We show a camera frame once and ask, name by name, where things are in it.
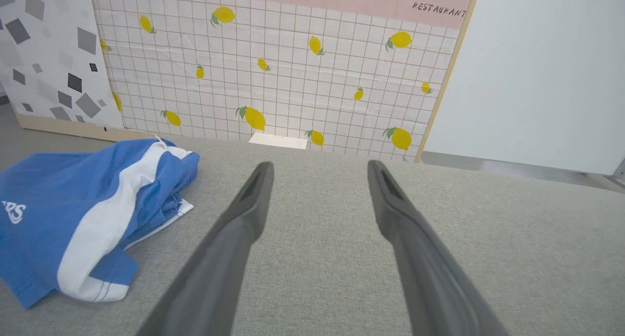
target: blue fabric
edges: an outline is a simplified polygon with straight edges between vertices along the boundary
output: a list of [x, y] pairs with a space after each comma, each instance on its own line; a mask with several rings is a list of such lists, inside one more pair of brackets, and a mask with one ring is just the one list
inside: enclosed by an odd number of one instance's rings
[[[118, 142], [97, 153], [33, 154], [0, 173], [5, 209], [0, 209], [0, 277], [23, 307], [60, 290], [58, 267], [76, 226], [94, 205], [116, 193], [119, 173], [154, 142]], [[117, 247], [101, 258], [91, 277], [130, 284], [138, 264], [123, 249], [176, 215], [178, 191], [194, 180], [198, 162], [197, 153], [183, 159], [167, 151], [160, 156], [156, 180], [139, 190]]]

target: gray tabletop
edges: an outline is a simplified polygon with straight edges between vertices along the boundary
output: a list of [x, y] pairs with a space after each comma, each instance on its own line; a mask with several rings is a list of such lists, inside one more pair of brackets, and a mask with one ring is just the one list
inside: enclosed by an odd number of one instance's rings
[[[78, 151], [76, 138], [56, 151]], [[128, 250], [120, 302], [51, 295], [24, 311], [0, 283], [0, 334], [131, 335], [257, 163], [275, 165], [233, 335], [408, 335], [391, 246], [377, 230], [366, 158], [172, 138], [201, 156], [183, 197], [196, 207]], [[81, 139], [84, 150], [105, 142]], [[512, 335], [625, 334], [625, 197], [564, 183], [388, 163]]]

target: gray floor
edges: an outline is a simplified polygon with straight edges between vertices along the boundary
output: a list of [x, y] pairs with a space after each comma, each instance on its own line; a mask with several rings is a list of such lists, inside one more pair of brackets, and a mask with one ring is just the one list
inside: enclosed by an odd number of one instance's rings
[[[39, 151], [56, 150], [55, 142], [57, 142], [57, 138], [54, 138], [53, 134], [29, 129], [21, 129], [15, 115], [13, 114], [11, 106], [0, 105], [0, 136], [5, 136], [7, 134], [11, 134], [11, 137], [4, 141], [9, 143], [9, 147], [7, 147], [7, 149], [11, 149], [11, 151], [6, 153], [3, 152], [5, 154], [3, 154], [2, 158], [0, 158], [0, 169], [5, 169], [9, 165], [28, 155], [20, 151], [20, 145], [24, 144], [24, 142], [40, 143], [36, 147]], [[85, 151], [85, 149], [93, 149], [96, 151], [108, 143], [106, 141], [91, 140], [81, 137], [71, 139], [72, 142], [76, 142], [76, 151]], [[489, 160], [469, 158], [466, 156], [455, 156], [426, 151], [423, 152], [421, 159], [422, 162], [429, 165], [484, 171], [487, 173], [497, 173], [522, 178], [536, 178], [539, 180], [572, 183], [575, 185], [596, 187], [598, 189], [609, 189], [625, 193], [625, 189], [619, 187], [616, 183], [609, 181], [603, 176], [595, 174], [580, 174], [560, 169], [534, 167], [531, 165], [505, 162], [493, 162]]]

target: grid pattern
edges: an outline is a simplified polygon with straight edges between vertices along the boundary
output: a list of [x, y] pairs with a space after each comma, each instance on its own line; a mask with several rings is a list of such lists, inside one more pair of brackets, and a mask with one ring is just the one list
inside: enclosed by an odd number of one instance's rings
[[[306, 138], [323, 147], [375, 158], [415, 160], [457, 29], [262, 0], [93, 0], [111, 87], [123, 103], [125, 126], [140, 131], [247, 142], [258, 130], [236, 109], [263, 113], [264, 132]], [[212, 27], [219, 6], [236, 18]], [[141, 29], [145, 15], [156, 34]], [[413, 38], [386, 51], [394, 33]], [[309, 49], [311, 36], [327, 52]], [[264, 59], [270, 71], [257, 64]], [[205, 76], [196, 77], [202, 65]], [[421, 91], [423, 82], [433, 89]], [[364, 97], [354, 100], [358, 87]], [[181, 126], [159, 113], [177, 113]], [[411, 134], [408, 151], [383, 136], [387, 127]]]

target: white stripe on garment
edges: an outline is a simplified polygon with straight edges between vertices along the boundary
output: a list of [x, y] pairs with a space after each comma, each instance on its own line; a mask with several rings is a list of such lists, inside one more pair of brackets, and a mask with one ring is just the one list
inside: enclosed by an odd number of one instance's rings
[[94, 205], [78, 223], [65, 249], [57, 281], [63, 294], [88, 302], [121, 300], [128, 286], [111, 283], [108, 293], [102, 294], [104, 281], [89, 276], [103, 256], [118, 245], [132, 218], [138, 191], [154, 182], [161, 156], [170, 151], [179, 159], [190, 151], [167, 147], [154, 142], [139, 161], [119, 173], [115, 194]]

